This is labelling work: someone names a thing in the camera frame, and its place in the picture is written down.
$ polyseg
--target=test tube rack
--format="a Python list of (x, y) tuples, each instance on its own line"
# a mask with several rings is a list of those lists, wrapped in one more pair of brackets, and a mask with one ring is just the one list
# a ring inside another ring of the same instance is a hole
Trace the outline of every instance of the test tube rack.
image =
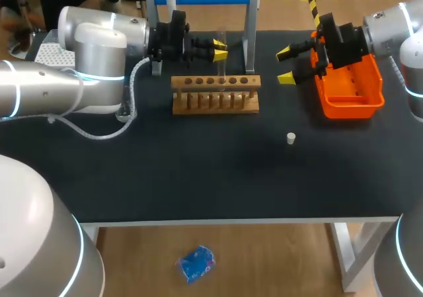
[(172, 77), (173, 114), (258, 113), (259, 75)]

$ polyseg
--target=table leg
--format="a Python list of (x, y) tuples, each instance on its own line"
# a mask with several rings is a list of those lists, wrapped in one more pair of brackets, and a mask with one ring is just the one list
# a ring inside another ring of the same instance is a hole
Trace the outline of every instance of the table leg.
[(90, 237), (91, 241), (93, 241), (94, 244), (97, 244), (98, 229), (100, 228), (96, 226), (84, 226), (84, 225), (82, 225), (82, 228), (84, 229), (85, 233)]
[(392, 222), (364, 223), (351, 240), (346, 223), (330, 224), (345, 292), (359, 291), (371, 278), (373, 256), (391, 225)]

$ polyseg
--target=orange plastic basket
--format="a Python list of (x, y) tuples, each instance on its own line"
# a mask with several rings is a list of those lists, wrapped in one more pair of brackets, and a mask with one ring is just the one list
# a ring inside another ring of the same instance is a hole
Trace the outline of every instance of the orange plastic basket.
[[(371, 118), (385, 104), (382, 95), (382, 76), (373, 55), (368, 54), (361, 62), (333, 69), (329, 64), (327, 75), (315, 76), (317, 90), (326, 117)], [(311, 65), (315, 67), (317, 54), (311, 50)]]

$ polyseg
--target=black table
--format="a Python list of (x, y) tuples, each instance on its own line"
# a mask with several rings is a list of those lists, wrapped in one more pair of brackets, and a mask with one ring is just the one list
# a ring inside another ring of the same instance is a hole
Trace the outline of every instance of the black table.
[[(172, 116), (171, 76), (216, 69), (165, 63), (162, 77), (138, 79), (138, 117), (120, 137), (94, 142), (59, 122), (19, 120), (0, 124), (0, 153), (37, 170), (80, 222), (398, 216), (420, 198), (423, 124), (388, 61), (379, 62), (386, 103), (371, 120), (327, 120), (313, 81), (279, 85), (277, 75), (309, 60), (280, 64), (275, 53), (309, 34), (258, 32), (260, 114)], [(239, 37), (228, 35), (227, 75), (243, 72)], [(114, 115), (70, 119), (94, 134), (121, 126)]]

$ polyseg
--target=cable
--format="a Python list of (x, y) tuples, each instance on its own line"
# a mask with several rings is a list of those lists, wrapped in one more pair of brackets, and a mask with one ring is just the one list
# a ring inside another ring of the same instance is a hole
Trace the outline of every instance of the cable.
[(138, 62), (134, 68), (132, 69), (131, 75), (130, 75), (130, 118), (126, 122), (126, 124), (116, 131), (113, 134), (109, 135), (103, 135), (103, 136), (96, 136), (92, 135), (90, 133), (87, 133), (86, 131), (82, 130), (80, 127), (76, 126), (74, 123), (72, 123), (70, 120), (58, 116), (58, 115), (50, 115), (50, 117), (55, 118), (56, 120), (59, 120), (60, 122), (68, 125), (70, 128), (72, 128), (74, 131), (76, 131), (78, 134), (90, 139), (90, 140), (109, 140), (110, 138), (115, 138), (119, 136), (121, 133), (125, 132), (131, 125), (132, 121), (135, 119), (135, 93), (134, 93), (134, 83), (135, 83), (135, 76), (138, 72), (138, 69), (142, 67), (143, 65), (150, 62), (149, 58), (144, 58), (140, 62)]
[(389, 56), (389, 61), (391, 62), (391, 66), (394, 69), (395, 74), (398, 77), (399, 82), (401, 83), (401, 85), (406, 88), (406, 84), (405, 84), (405, 80), (403, 77), (403, 74), (401, 73), (400, 69), (398, 68), (397, 64), (395, 63), (394, 58), (392, 58), (392, 56)]
[(68, 114), (71, 114), (78, 107), (79, 103), (81, 102), (82, 96), (84, 94), (84, 80), (82, 80), (82, 76), (81, 76), (81, 74), (78, 71), (76, 71), (74, 69), (71, 69), (70, 67), (65, 67), (64, 69), (62, 69), (60, 71), (62, 71), (62, 72), (71, 71), (79, 79), (79, 89), (78, 89), (77, 98), (75, 99), (75, 102), (73, 102), (73, 104), (69, 108), (69, 110), (67, 110), (66, 112), (60, 114), (60, 116), (63, 117), (63, 116), (66, 116)]
[(130, 75), (130, 117), (126, 124), (116, 131), (115, 133), (109, 134), (109, 135), (103, 135), (103, 136), (96, 136), (92, 135), (90, 133), (87, 133), (80, 127), (76, 126), (74, 123), (72, 123), (70, 120), (64, 118), (65, 115), (68, 115), (69, 113), (73, 112), (75, 108), (79, 105), (81, 102), (82, 96), (83, 96), (83, 80), (81, 75), (78, 73), (78, 71), (75, 71), (74, 69), (65, 68), (62, 71), (72, 71), (78, 78), (79, 78), (79, 91), (77, 94), (77, 98), (75, 99), (75, 102), (71, 106), (69, 110), (62, 113), (61, 115), (54, 115), (54, 114), (39, 114), (39, 115), (28, 115), (28, 116), (16, 116), (11, 118), (2, 118), (0, 122), (6, 122), (10, 120), (18, 120), (21, 118), (30, 118), (30, 117), (47, 117), (48, 122), (51, 124), (55, 120), (59, 120), (60, 122), (68, 125), (70, 128), (72, 128), (74, 131), (76, 131), (78, 134), (90, 139), (90, 140), (109, 140), (110, 138), (115, 138), (116, 136), (119, 136), (121, 133), (125, 132), (131, 125), (132, 121), (135, 119), (135, 92), (134, 92), (134, 83), (135, 83), (135, 76), (138, 72), (138, 70), (145, 64), (149, 63), (149, 58), (144, 58), (140, 62), (138, 62), (134, 68), (132, 69), (131, 75)]

